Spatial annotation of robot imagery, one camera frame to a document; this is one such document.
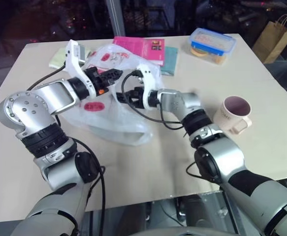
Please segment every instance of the plastic food container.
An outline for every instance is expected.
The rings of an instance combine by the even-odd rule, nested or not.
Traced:
[[[193,55],[218,65],[225,62],[236,44],[235,38],[202,28],[191,34],[189,42]]]

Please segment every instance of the pink book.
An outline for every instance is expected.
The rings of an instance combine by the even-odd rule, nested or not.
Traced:
[[[141,56],[154,64],[163,65],[165,59],[164,39],[146,39],[115,36],[114,44],[122,46],[132,53]]]

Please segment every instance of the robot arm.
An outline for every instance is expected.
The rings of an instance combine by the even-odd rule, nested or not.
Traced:
[[[101,75],[96,68],[82,71],[82,48],[71,41],[66,66],[74,78],[56,80],[31,91],[15,93],[0,103],[0,121],[16,131],[16,137],[34,155],[44,180],[53,193],[43,197],[13,236],[77,235],[90,187],[100,166],[93,153],[78,152],[76,142],[58,126],[52,115],[108,91],[122,71]]]
[[[184,126],[202,177],[219,184],[263,235],[287,236],[287,188],[247,170],[242,151],[211,123],[197,95],[160,89],[150,96]]]

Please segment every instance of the table surface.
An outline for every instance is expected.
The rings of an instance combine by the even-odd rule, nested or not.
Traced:
[[[222,66],[202,61],[189,52],[186,36],[165,37],[167,46],[179,49],[174,77],[163,76],[166,88],[196,91],[204,109],[212,117],[229,95],[246,98],[252,106],[253,125],[239,136],[228,134],[242,149],[247,167],[273,179],[287,178],[287,92],[274,80],[244,40],[237,34],[232,56]],[[86,47],[112,42],[81,41]],[[0,102],[9,94],[28,88],[53,71],[48,62],[66,42],[28,44],[0,87]],[[60,72],[57,78],[69,78]],[[158,199],[203,193],[217,185],[185,173],[193,161],[184,131],[171,131],[147,121],[154,136],[139,147],[102,140],[91,132],[76,128],[62,119],[67,135],[89,145],[106,166],[107,207],[117,207]],[[42,179],[33,156],[14,137],[15,131],[0,123],[0,221],[24,218],[34,204],[51,190]],[[94,189],[86,210],[100,209],[101,187]]]

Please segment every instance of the metal pole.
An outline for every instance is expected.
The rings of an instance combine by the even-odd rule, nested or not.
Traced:
[[[125,36],[125,26],[120,0],[106,0],[110,22],[115,36]]]

